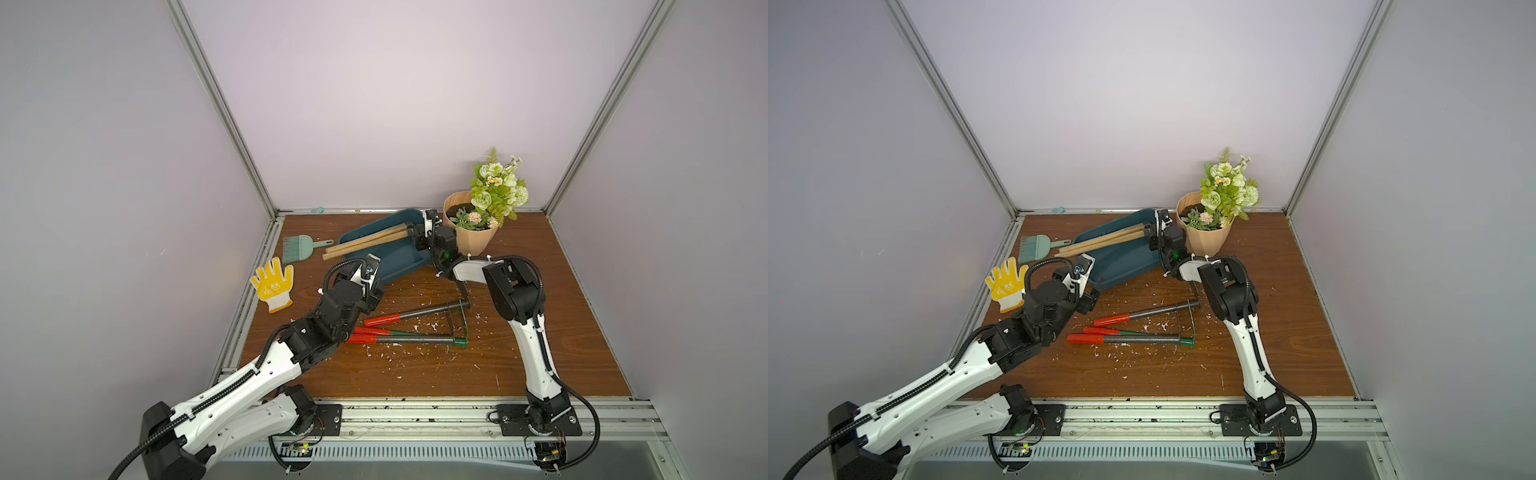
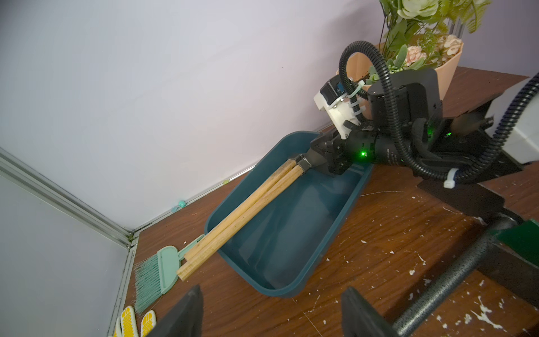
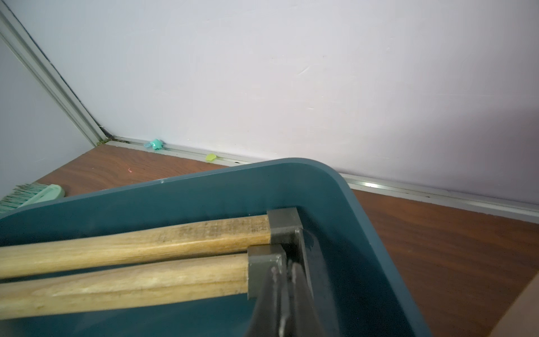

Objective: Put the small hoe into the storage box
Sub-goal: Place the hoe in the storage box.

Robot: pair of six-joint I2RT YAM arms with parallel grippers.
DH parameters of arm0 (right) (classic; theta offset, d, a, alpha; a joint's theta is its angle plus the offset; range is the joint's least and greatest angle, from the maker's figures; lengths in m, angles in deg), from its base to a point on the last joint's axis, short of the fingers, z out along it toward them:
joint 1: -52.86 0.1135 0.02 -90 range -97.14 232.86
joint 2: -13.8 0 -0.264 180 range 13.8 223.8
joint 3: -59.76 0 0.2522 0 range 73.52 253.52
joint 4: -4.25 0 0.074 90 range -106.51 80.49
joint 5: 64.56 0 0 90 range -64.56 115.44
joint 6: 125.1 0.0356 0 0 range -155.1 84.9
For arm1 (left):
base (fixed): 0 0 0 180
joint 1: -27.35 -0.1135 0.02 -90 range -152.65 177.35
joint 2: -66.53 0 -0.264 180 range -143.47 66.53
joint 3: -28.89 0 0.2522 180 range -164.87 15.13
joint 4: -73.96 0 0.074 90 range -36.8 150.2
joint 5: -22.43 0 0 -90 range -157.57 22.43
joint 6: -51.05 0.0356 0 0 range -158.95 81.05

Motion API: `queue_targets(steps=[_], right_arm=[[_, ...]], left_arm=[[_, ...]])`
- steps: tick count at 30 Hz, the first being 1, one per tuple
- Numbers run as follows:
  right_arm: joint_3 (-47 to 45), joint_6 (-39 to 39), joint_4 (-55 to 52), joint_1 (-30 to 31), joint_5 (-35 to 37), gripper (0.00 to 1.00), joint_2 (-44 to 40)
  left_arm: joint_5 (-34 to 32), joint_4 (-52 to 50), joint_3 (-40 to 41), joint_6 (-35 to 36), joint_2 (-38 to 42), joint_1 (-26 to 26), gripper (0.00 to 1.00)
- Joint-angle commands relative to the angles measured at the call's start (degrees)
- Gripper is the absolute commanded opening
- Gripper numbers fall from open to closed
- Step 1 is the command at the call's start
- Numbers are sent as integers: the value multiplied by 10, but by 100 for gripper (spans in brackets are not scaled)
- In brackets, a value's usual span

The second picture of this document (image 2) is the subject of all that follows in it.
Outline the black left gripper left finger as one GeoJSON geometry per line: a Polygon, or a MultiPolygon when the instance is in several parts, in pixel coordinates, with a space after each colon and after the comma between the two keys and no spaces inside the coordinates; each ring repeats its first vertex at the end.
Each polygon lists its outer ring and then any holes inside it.
{"type": "Polygon", "coordinates": [[[203,318],[204,296],[201,287],[196,285],[157,322],[148,336],[201,336],[203,318]]]}

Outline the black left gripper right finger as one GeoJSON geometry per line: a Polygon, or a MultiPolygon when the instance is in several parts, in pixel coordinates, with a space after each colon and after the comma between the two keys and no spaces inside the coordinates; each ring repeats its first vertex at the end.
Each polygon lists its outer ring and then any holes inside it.
{"type": "Polygon", "coordinates": [[[395,336],[398,333],[354,287],[341,296],[344,336],[395,336]]]}

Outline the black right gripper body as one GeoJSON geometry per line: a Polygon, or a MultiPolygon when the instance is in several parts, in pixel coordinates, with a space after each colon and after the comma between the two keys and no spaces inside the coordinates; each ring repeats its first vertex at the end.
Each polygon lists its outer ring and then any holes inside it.
{"type": "MultiPolygon", "coordinates": [[[[405,150],[417,161],[440,160],[432,151],[442,130],[437,72],[429,68],[405,70],[393,74],[391,80],[405,150]]],[[[381,84],[371,87],[367,97],[366,110],[358,116],[361,123],[346,140],[334,126],[314,139],[309,150],[297,156],[297,162],[326,175],[341,175],[353,164],[404,165],[390,133],[381,84]]]]}

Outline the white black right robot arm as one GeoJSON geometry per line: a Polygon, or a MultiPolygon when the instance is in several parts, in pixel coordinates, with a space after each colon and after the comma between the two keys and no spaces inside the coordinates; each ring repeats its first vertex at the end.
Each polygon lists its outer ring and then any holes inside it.
{"type": "Polygon", "coordinates": [[[473,271],[533,305],[538,304],[538,223],[506,209],[485,181],[520,172],[538,161],[538,78],[454,118],[442,115],[437,72],[391,73],[376,46],[352,42],[338,74],[316,95],[333,128],[297,160],[304,170],[330,176],[353,164],[409,168],[420,187],[487,230],[393,323],[356,289],[342,295],[346,336],[410,336],[473,271]]]}

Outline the wooden handle hoe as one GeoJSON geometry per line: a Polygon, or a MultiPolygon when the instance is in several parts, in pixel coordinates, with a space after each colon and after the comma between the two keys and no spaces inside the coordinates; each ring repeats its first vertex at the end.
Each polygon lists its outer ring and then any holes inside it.
{"type": "Polygon", "coordinates": [[[269,203],[276,199],[283,191],[290,187],[298,178],[304,174],[305,170],[300,164],[296,164],[283,178],[281,178],[269,191],[267,191],[249,210],[241,215],[233,224],[227,227],[218,237],[202,249],[194,258],[186,261],[177,271],[178,277],[186,281],[196,270],[198,270],[213,254],[215,254],[225,243],[238,233],[251,219],[260,213],[269,203]]]}
{"type": "Polygon", "coordinates": [[[196,244],[184,256],[186,261],[194,258],[202,249],[208,246],[212,240],[220,235],[227,227],[233,224],[241,215],[249,210],[267,191],[270,190],[281,178],[283,178],[293,167],[296,166],[296,160],[287,160],[278,170],[276,170],[258,189],[247,197],[234,211],[224,218],[205,238],[196,244]]]}

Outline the grey hoe red grip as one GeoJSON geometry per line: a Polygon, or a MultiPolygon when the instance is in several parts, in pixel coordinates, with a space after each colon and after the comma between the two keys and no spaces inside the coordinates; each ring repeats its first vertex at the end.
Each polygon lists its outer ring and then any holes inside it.
{"type": "Polygon", "coordinates": [[[538,268],[516,259],[505,260],[493,252],[487,230],[507,229],[526,221],[505,208],[501,195],[478,183],[448,188],[441,182],[423,181],[419,188],[459,212],[479,218],[487,228],[396,320],[393,328],[399,336],[412,335],[474,270],[538,306],[538,268]]]}

